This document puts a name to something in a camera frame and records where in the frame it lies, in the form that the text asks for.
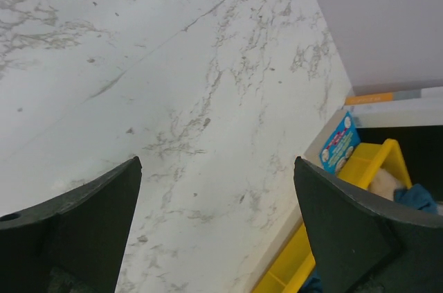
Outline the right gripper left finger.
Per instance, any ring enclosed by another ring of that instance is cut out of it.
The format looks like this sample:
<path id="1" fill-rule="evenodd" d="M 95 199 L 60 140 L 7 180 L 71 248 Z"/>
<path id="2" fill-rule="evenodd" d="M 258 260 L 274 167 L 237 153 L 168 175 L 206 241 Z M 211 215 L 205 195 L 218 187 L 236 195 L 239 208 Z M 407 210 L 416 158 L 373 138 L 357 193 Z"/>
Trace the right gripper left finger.
<path id="1" fill-rule="evenodd" d="M 1 216 L 2 292 L 114 292 L 141 187 L 138 157 Z"/>

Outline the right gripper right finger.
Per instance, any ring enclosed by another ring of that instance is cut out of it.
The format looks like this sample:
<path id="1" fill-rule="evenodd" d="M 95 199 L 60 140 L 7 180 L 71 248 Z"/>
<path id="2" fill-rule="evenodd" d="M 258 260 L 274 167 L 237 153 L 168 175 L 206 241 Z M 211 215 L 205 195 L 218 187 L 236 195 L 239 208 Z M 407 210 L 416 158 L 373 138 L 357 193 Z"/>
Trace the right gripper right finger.
<path id="1" fill-rule="evenodd" d="M 441 292 L 442 216 L 297 157 L 294 184 L 324 292 Z"/>

